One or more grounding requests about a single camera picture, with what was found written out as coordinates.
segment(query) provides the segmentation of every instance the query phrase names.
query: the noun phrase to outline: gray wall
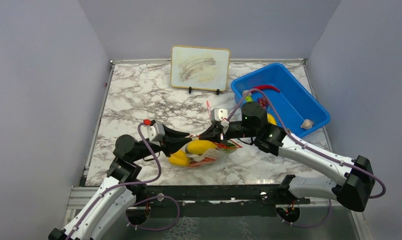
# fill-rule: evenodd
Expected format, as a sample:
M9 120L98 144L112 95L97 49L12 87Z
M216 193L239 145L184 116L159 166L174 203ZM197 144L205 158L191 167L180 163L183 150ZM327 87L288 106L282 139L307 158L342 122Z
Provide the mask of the gray wall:
M402 239L402 0L342 0L307 66L334 150L387 185L365 212L373 239Z
M307 58L339 1L79 0L113 60L170 58L173 45Z
M76 0L0 1L0 240L62 226L108 67Z

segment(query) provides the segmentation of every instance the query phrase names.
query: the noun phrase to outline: marble tabletop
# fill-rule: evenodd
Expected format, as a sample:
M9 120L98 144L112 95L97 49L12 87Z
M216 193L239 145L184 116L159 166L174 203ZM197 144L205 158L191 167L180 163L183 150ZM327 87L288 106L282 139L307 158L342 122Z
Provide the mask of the marble tabletop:
M116 64L108 91L105 108L87 176L87 186L98 186L106 176L112 160L115 140L132 135L140 140L137 125L143 119L154 119L178 131L198 134L207 129L209 121L206 101L211 108L228 109L236 106L230 83L247 73L270 64L269 62L231 62L227 90L220 95L212 91L186 89L170 85L170 63ZM311 92L301 62L283 62L285 67ZM234 120L240 119L240 111ZM308 136L306 141L328 150L328 143L321 128ZM231 155L214 164L186 168L171 165L162 154L161 177L153 185L236 185L280 183L288 174L318 177L321 174L298 162L259 151L255 146L243 144ZM138 179L154 178L158 169L154 161L137 161L142 166Z

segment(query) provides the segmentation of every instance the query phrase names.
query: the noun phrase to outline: banana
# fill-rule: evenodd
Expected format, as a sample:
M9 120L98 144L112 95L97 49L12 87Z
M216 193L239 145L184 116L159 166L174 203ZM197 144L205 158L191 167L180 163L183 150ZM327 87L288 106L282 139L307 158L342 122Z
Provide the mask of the banana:
M217 145L207 140L193 140L188 143L186 150L190 154L203 155L208 149L216 149Z
M171 154L171 157L168 158L168 161L173 165L188 166L190 163L190 158L188 158L186 153L180 149Z
M269 113L267 114L267 120L268 120L269 123L277 126L276 119L274 119L274 117Z

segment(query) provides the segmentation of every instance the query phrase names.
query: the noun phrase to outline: black stand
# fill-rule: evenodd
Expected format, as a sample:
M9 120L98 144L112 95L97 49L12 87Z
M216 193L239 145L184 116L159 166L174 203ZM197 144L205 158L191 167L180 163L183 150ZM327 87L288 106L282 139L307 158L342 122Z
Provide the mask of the black stand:
M192 92L192 87L190 86L190 87L189 87L189 94L190 94L191 92ZM220 89L217 89L216 92L215 92L215 94L216 94L216 95L219 95L219 94L220 94Z

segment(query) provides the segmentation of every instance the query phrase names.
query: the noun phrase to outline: blue plastic bin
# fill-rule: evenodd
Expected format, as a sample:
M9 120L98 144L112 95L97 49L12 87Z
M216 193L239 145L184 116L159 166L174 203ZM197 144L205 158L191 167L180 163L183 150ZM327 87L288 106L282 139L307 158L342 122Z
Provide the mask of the blue plastic bin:
M280 90L280 92L276 92L267 89L264 90L264 93L270 98L286 127L298 137L302 138L330 121L330 115L326 109L319 104L284 65L273 63L234 80L231 87L235 92L235 101L239 102L244 90L249 90L259 85L272 85ZM260 93L255 92L252 94L254 101L257 101L260 97L262 97ZM267 112L272 114L278 125L281 126L270 107L268 107ZM312 128L308 130L301 128L305 119L313 121Z

